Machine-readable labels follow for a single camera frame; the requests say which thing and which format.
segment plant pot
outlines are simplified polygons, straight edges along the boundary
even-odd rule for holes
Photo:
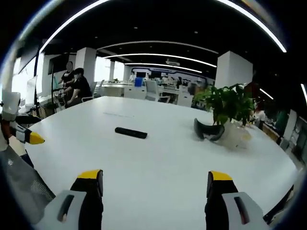
[[[224,147],[235,150],[237,148],[247,148],[247,143],[251,139],[249,132],[238,122],[227,122],[224,124],[225,131],[221,136],[219,143]]]

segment blue bin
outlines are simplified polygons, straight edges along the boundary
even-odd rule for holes
[[[143,82],[143,78],[136,78],[134,81],[134,86],[135,87],[141,87]]]

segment potted plant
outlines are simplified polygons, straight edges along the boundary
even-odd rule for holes
[[[241,84],[220,89],[210,86],[197,93],[194,101],[205,103],[205,110],[213,112],[213,124],[224,125],[225,132],[221,138],[224,145],[237,147],[242,137],[247,135],[242,127],[254,110],[251,93]]]

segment ceiling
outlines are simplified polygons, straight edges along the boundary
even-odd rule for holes
[[[233,1],[245,6],[240,0]],[[46,40],[59,25],[91,2],[94,0],[64,1],[33,30],[31,39]],[[65,27],[45,48],[45,53],[77,52],[83,47],[92,47],[103,51],[98,52],[100,56],[109,56],[105,50],[112,54],[156,53],[216,65],[217,58],[231,50],[254,64],[254,81],[273,96],[280,107],[307,114],[300,88],[301,82],[307,82],[303,75],[304,63],[299,58],[305,49],[304,36],[297,30],[300,7],[273,0],[258,2],[270,12],[271,21],[266,25],[286,46],[287,53],[283,53],[250,19],[216,0],[110,0]],[[157,42],[129,44],[137,41],[170,41],[193,47]],[[157,56],[125,58],[131,62],[159,64],[165,64],[167,59]],[[118,57],[113,59],[129,62]],[[214,67],[177,60],[182,67],[215,78]]]

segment black remote control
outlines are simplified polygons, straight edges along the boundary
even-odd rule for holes
[[[147,133],[143,133],[143,132],[139,132],[139,131],[135,131],[131,129],[126,129],[126,128],[121,128],[121,127],[115,128],[115,132],[123,134],[123,135],[131,136],[134,138],[145,139],[147,137]]]

